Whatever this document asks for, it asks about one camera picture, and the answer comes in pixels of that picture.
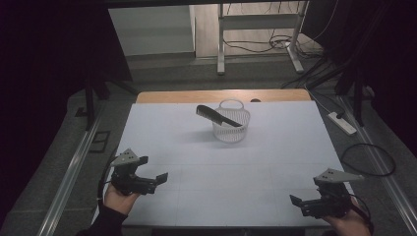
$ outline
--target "white table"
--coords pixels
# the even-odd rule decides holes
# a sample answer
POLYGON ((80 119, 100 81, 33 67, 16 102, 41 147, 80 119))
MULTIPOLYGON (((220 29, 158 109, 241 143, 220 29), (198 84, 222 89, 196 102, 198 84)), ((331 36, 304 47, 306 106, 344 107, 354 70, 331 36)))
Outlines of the white table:
POLYGON ((343 170, 314 101, 245 103, 248 134, 234 145, 214 137, 211 122, 195 114, 198 104, 132 106, 118 152, 149 156, 141 177, 169 176, 154 195, 140 196, 125 225, 327 225, 289 198, 319 198, 313 177, 343 170))

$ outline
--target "human hand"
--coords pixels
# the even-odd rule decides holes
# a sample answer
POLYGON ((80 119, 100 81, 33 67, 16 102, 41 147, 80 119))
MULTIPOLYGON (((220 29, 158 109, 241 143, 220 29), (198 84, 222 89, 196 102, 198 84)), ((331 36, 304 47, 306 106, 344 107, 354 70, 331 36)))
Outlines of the human hand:
MULTIPOLYGON (((356 200, 352 199, 352 203, 359 207, 356 200)), ((371 236, 365 220, 353 209, 350 209, 342 218, 325 216, 323 220, 334 228, 338 236, 371 236)))
POLYGON ((104 196, 104 205, 128 215, 140 194, 124 196, 110 183, 104 196))

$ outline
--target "transparent container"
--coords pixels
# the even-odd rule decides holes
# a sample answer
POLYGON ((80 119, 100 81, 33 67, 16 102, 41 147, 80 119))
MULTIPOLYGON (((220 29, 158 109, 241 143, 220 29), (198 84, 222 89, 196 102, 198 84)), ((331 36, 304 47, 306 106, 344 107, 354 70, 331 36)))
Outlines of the transparent container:
POLYGON ((251 113, 245 110, 245 106, 242 101, 234 98, 224 99, 215 109, 221 115, 236 121, 241 124, 240 127, 233 127, 225 122, 220 125, 212 123, 213 132, 216 138, 219 140, 233 144, 243 140, 248 132, 249 120, 251 119, 251 113), (239 102, 242 107, 240 108, 224 108, 222 104, 224 102, 239 102))

